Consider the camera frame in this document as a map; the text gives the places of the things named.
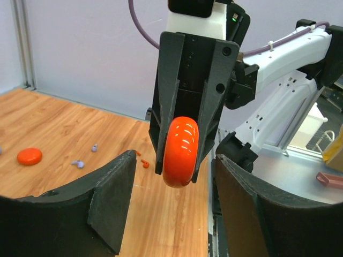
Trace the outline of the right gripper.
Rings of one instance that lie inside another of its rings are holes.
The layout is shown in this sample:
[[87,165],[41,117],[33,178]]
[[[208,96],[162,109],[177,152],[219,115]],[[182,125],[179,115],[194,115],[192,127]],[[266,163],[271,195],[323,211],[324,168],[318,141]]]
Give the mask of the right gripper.
[[241,61],[232,41],[162,32],[149,135],[154,147],[155,173],[162,174],[166,137],[171,121],[192,118],[199,127],[199,147],[192,182],[211,148],[211,136],[224,107],[237,109],[256,94],[257,66]]

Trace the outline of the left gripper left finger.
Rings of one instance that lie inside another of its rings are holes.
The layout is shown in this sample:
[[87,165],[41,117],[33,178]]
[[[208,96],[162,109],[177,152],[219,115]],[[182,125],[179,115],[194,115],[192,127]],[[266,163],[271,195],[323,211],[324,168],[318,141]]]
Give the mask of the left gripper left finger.
[[1,197],[1,256],[117,256],[135,172],[127,150],[40,196]]

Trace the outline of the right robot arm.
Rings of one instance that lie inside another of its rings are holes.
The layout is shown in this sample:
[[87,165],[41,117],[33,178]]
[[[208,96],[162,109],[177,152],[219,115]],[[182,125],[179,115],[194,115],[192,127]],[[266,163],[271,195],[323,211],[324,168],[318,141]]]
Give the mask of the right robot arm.
[[169,1],[160,35],[149,135],[155,173],[171,187],[197,181],[224,108],[271,95],[217,146],[247,172],[290,112],[342,74],[342,27],[301,19],[292,33],[242,52],[250,17],[233,1]]

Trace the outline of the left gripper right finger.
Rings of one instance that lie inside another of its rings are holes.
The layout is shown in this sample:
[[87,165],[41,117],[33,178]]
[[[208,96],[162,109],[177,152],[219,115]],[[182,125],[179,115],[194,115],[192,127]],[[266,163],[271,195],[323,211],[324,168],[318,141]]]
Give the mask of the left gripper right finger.
[[289,193],[221,154],[215,169],[229,256],[342,256],[342,203]]

